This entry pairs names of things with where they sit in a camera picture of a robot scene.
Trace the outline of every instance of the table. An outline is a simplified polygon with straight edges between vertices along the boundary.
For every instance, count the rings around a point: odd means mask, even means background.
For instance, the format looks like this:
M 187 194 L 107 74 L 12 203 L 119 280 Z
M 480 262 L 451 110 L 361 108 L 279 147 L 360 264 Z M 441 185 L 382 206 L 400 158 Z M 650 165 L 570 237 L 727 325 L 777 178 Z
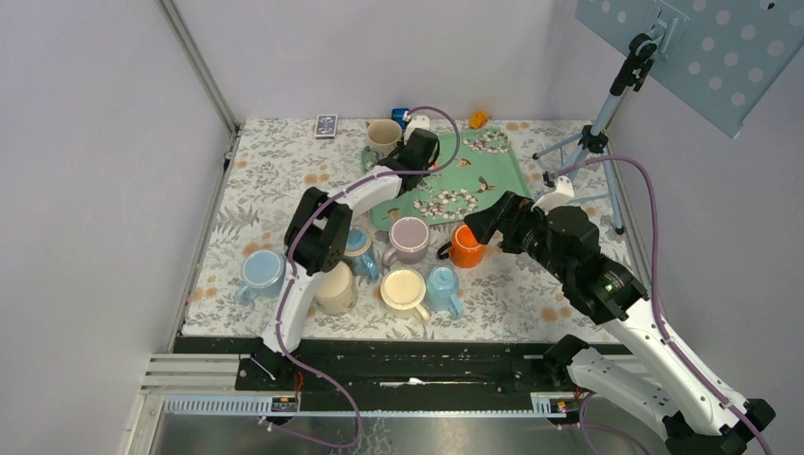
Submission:
M 537 194 L 542 186 L 541 173 L 558 169 L 561 158 L 556 153 L 535 161 L 531 154 L 579 131 L 587 121 L 491 123 L 509 135 L 530 191 Z M 317 186 L 328 191 L 360 176 L 359 151 L 365 144 L 365 120 L 342 119 L 338 136 L 327 140 L 313 139 L 313 124 L 312 119 L 247 121 L 198 281 L 188 298 L 181 329 L 184 336 L 259 336 L 277 302 L 258 298 L 243 305 L 235 300 L 243 259 L 263 248 L 284 251 L 284 232 L 306 188 Z M 460 121 L 459 127 L 468 128 L 467 121 Z M 436 133 L 451 131 L 445 120 L 434 120 L 433 129 Z M 599 165 L 581 170 L 576 181 L 577 197 L 606 190 L 606 177 Z M 581 207 L 600 226 L 603 252 L 630 266 L 625 239 L 614 232 L 609 199 L 584 202 Z M 387 233 L 376 231 L 368 214 L 354 224 L 372 232 L 377 255 L 387 248 Z M 435 250 L 449 240 L 455 226 L 450 223 L 432 227 L 427 259 L 411 268 L 427 277 L 436 264 L 451 264 L 438 261 Z M 462 318 L 446 312 L 433 314 L 429 324 L 414 318 L 394 318 L 385 311 L 379 281 L 356 277 L 359 297 L 355 308 L 342 316 L 328 316 L 313 304 L 307 313 L 304 337 L 555 342 L 573 334 L 590 342 L 615 342 L 573 309 L 561 294 L 560 284 L 525 255 L 502 254 L 497 246 L 489 244 L 481 265 L 457 272 L 465 307 Z

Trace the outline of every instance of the lavender mug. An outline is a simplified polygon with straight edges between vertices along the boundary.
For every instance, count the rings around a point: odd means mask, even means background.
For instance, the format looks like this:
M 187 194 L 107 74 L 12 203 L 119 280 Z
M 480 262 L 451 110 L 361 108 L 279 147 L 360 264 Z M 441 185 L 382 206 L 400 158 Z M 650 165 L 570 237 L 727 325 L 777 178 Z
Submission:
M 391 247 L 382 255 L 382 263 L 390 266 L 396 261 L 402 264 L 417 264 L 427 256 L 429 226 L 415 216 L 406 216 L 394 221 L 388 229 Z

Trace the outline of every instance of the gray wall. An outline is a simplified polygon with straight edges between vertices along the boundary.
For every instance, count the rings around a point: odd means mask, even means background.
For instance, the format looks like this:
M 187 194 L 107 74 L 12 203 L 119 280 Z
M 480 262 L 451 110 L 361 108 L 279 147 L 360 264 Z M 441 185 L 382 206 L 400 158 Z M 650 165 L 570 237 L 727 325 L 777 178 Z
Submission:
M 591 118 L 610 83 L 597 72 L 619 66 L 566 0 L 177 4 L 240 119 L 419 104 L 458 118 Z
M 3 2 L 0 56 L 0 453 L 114 453 L 227 133 L 154 1 Z
M 731 385 L 775 407 L 766 433 L 776 453 L 800 453 L 804 409 L 802 81 L 799 52 L 735 140 L 653 80 L 611 128 L 615 151 L 642 162 L 656 187 L 670 323 Z M 645 184 L 621 169 L 649 245 Z

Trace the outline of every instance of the tripod clamp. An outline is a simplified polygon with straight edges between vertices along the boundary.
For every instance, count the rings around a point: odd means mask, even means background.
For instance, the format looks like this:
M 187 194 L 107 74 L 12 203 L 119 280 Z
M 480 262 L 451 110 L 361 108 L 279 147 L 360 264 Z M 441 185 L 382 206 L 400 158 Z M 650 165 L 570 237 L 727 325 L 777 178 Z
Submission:
M 625 93 L 627 87 L 633 87 L 634 92 L 638 92 L 648 77 L 648 72 L 653 67 L 653 54 L 659 48 L 657 41 L 647 33 L 640 33 L 631 40 L 629 44 L 629 55 L 620 67 L 617 77 L 614 78 L 612 88 L 609 93 L 620 97 Z M 603 149 L 609 145 L 609 137 L 601 131 L 597 135 L 592 134 L 592 125 L 586 125 L 581 130 L 581 137 L 578 145 L 589 150 L 593 154 L 603 154 Z

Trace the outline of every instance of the light blue mug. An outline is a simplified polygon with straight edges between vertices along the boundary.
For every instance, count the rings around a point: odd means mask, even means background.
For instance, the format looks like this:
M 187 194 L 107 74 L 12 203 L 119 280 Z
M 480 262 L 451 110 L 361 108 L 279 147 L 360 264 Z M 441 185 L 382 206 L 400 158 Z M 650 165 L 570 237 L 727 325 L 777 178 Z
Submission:
M 449 310 L 458 318 L 464 315 L 464 305 L 458 299 L 458 275 L 454 270 L 439 266 L 430 271 L 425 302 L 433 311 Z
M 366 229 L 358 226 L 349 229 L 343 260 L 352 267 L 356 275 L 363 275 L 371 281 L 379 278 L 379 265 L 375 261 L 372 236 Z
M 255 251 L 243 261 L 240 277 L 243 285 L 234 293 L 239 302 L 277 297 L 284 281 L 284 256 L 271 250 Z

